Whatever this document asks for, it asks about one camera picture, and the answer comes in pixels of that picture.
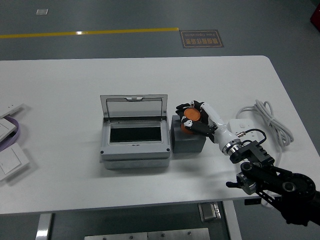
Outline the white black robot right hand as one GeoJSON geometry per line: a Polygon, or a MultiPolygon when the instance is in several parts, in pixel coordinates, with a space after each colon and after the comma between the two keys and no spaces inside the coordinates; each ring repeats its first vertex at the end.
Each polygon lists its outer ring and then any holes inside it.
{"type": "Polygon", "coordinates": [[[206,102],[192,100],[176,107],[182,126],[194,134],[208,137],[225,155],[240,139],[231,133],[220,115],[206,102]]]}

